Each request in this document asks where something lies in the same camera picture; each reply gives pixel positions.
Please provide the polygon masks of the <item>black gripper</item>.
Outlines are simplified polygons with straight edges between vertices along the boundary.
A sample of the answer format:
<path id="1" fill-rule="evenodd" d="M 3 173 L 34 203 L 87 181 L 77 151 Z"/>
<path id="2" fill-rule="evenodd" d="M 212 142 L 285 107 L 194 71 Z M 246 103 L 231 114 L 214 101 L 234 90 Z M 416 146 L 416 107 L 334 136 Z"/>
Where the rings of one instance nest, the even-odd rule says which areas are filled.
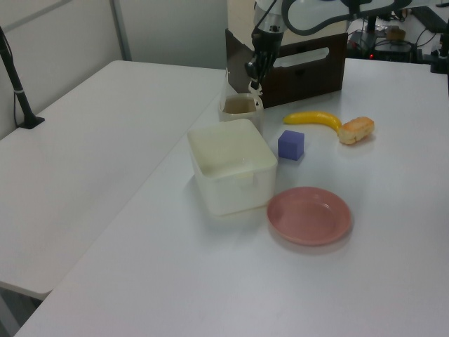
<path id="1" fill-rule="evenodd" d="M 251 34 L 254 47 L 253 58 L 245 64 L 245 71 L 250 79 L 251 88 L 259 88 L 273 68 L 273 64 L 278 57 L 282 32 L 266 32 L 255 30 Z"/>

